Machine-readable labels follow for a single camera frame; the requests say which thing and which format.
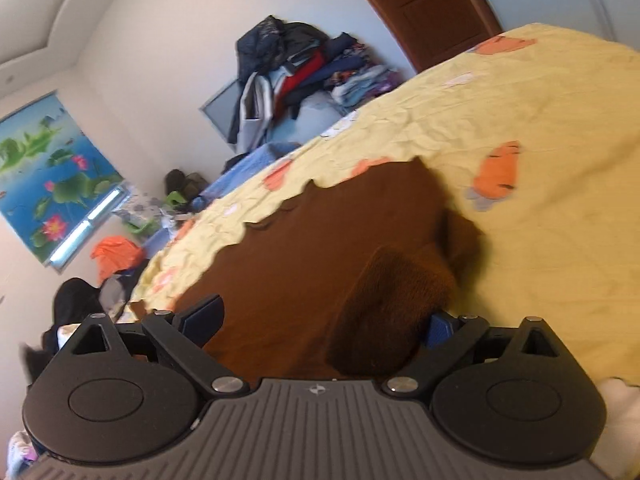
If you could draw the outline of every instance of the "yellow bedsheet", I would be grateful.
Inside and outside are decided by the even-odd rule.
[[[242,239],[244,222],[308,180],[334,186],[364,158],[420,155],[486,234],[481,275],[452,309],[498,326],[542,316],[593,379],[640,383],[640,54],[546,25],[505,36],[536,43],[436,66],[363,107],[343,133],[294,152],[280,189],[267,190],[265,170],[214,202],[152,260],[134,300],[170,307]],[[516,189],[478,212],[466,191],[511,140],[522,147]]]

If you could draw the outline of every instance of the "green object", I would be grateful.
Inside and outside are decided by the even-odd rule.
[[[167,205],[175,208],[181,205],[185,205],[187,201],[178,191],[172,191],[169,195],[164,199]]]
[[[142,240],[146,240],[147,238],[151,237],[160,229],[160,225],[155,220],[151,220],[147,222],[142,227],[136,227],[135,225],[129,222],[126,223],[126,226],[132,235]]]

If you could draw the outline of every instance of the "ceiling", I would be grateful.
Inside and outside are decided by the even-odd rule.
[[[75,65],[113,0],[0,0],[0,97]]]

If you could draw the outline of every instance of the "metal screw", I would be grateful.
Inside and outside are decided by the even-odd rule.
[[[411,377],[394,377],[386,382],[386,387],[398,394],[408,394],[418,389],[418,381]]]
[[[219,394],[234,394],[242,390],[244,383],[237,377],[218,377],[211,387]]]

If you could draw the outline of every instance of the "folded clothes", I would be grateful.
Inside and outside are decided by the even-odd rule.
[[[359,56],[368,64],[372,64],[373,60],[371,59],[371,53],[369,51],[369,47],[364,43],[354,43],[349,48],[345,49],[343,53],[337,56],[335,59],[340,59],[343,57],[350,56]]]
[[[307,61],[300,69],[291,77],[287,77],[280,88],[280,93],[276,97],[276,105],[273,117],[277,120],[282,117],[284,111],[286,110],[284,106],[284,102],[282,101],[284,97],[300,86],[305,79],[314,74],[316,71],[320,70],[325,65],[324,56],[320,50],[317,50],[313,57]]]
[[[346,32],[343,32],[337,38],[333,38],[332,40],[327,41],[322,46],[322,53],[324,54],[324,58],[328,62],[331,62],[336,57],[343,54],[345,50],[351,48],[357,42],[358,40],[356,40],[353,36],[350,36]]]
[[[366,97],[374,98],[382,94],[387,94],[398,88],[401,84],[402,78],[400,74],[396,70],[388,70],[385,72],[384,77],[381,76],[376,85],[367,92]]]
[[[307,77],[302,83],[300,83],[300,86],[303,87],[322,82],[325,79],[329,79],[336,72],[358,70],[364,67],[365,64],[365,60],[360,56],[340,57],[323,66],[320,70],[317,70],[311,76]]]
[[[345,107],[357,105],[375,87],[381,78],[388,72],[384,65],[376,65],[358,75],[351,77],[345,84],[337,86],[331,92],[331,96],[338,104]]]
[[[342,72],[334,72],[329,79],[325,80],[324,89],[330,92],[335,87],[344,85],[351,77],[357,75],[358,72],[360,72],[360,70],[343,70]]]

